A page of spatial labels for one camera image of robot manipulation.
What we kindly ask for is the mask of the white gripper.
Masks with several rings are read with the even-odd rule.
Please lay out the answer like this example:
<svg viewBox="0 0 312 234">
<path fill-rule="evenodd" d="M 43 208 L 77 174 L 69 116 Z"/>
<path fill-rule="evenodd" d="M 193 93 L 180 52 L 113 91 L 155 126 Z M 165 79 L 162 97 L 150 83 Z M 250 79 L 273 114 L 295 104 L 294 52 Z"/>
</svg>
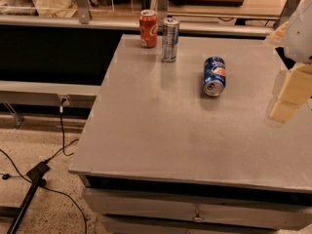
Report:
<svg viewBox="0 0 312 234">
<path fill-rule="evenodd" d="M 283 86 L 277 95 L 269 117 L 286 123 L 295 112 L 312 97 L 312 0 L 304 0 L 284 22 L 270 33 L 264 44 L 283 47 L 287 58 L 296 62 L 286 73 Z"/>
</svg>

